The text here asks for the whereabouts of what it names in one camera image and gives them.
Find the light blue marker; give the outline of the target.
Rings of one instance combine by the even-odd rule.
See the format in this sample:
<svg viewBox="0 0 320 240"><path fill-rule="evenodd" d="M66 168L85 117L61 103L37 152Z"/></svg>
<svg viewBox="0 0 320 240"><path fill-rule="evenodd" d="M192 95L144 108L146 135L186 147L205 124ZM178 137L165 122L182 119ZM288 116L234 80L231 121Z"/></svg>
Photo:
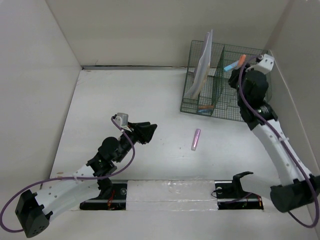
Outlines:
<svg viewBox="0 0 320 240"><path fill-rule="evenodd" d="M238 61L233 62L233 63L225 66L225 67L223 68L223 71L224 71L224 72L231 71L231 70L235 69L237 66L238 66Z"/></svg>

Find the orange clear marker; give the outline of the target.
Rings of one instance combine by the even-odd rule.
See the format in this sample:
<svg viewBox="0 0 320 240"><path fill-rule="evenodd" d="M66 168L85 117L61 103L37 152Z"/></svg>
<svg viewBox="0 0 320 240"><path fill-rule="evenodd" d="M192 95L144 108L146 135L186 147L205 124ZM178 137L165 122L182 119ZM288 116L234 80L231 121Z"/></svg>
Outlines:
<svg viewBox="0 0 320 240"><path fill-rule="evenodd" d="M242 65L246 62L246 55L243 54L240 56L239 60L237 61L237 65L236 65L236 68L239 69L242 67Z"/></svg>

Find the clear purple-zip document pouch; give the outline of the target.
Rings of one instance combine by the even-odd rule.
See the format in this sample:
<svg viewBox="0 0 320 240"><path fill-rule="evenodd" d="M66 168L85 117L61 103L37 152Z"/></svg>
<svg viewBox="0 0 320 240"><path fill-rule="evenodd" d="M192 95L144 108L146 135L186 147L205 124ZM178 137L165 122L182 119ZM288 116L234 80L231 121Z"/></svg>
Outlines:
<svg viewBox="0 0 320 240"><path fill-rule="evenodd" d="M211 29L205 35L205 39L201 47L201 55L198 60L198 64L193 72L194 81L197 80L197 78L199 77L208 76L208 73L210 71L210 65L211 65L212 41L213 41L213 29ZM187 91L187 93L184 94L185 98L191 99L191 95L194 90L193 84L190 87L190 89Z"/></svg>

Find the blue capsule marker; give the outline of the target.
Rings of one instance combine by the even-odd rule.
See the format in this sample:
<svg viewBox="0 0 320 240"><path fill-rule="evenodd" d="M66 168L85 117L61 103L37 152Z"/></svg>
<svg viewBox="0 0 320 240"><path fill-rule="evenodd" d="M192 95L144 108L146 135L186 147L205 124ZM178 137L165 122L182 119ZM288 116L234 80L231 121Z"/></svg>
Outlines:
<svg viewBox="0 0 320 240"><path fill-rule="evenodd" d="M199 114L211 114L212 113L212 109L199 109L197 111L197 113L199 113Z"/></svg>

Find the orange capsule marker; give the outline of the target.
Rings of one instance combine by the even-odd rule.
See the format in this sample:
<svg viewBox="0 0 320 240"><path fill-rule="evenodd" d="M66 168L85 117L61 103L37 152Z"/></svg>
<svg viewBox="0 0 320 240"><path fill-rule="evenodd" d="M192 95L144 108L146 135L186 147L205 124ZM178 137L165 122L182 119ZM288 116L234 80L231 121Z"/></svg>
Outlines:
<svg viewBox="0 0 320 240"><path fill-rule="evenodd" d="M213 110L214 108L214 105L200 105L198 107L198 110Z"/></svg>

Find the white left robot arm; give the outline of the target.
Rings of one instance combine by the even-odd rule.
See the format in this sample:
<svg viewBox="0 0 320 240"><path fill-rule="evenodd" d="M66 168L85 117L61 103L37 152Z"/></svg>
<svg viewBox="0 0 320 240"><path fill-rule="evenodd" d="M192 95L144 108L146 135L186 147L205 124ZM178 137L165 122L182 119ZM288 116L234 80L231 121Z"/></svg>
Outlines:
<svg viewBox="0 0 320 240"><path fill-rule="evenodd" d="M116 163L135 151L135 143L148 144L156 129L150 122L129 123L121 136L103 140L95 156L70 177L57 177L46 189L24 190L15 214L27 238L43 232L57 216L89 199L107 198L112 191L110 177L119 173Z"/></svg>

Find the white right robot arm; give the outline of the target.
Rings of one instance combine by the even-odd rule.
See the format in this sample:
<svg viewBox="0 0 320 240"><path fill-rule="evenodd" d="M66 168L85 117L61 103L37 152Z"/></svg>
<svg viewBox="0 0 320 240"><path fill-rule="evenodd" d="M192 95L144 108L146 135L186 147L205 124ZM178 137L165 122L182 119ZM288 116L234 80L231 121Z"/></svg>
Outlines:
<svg viewBox="0 0 320 240"><path fill-rule="evenodd" d="M253 193L271 200L281 213L314 203L320 210L320 178L300 161L284 135L278 116L266 102L270 69L244 64L232 70L228 84L237 92L237 105L243 121L269 155L277 178L245 171L233 176L231 191L237 197Z"/></svg>

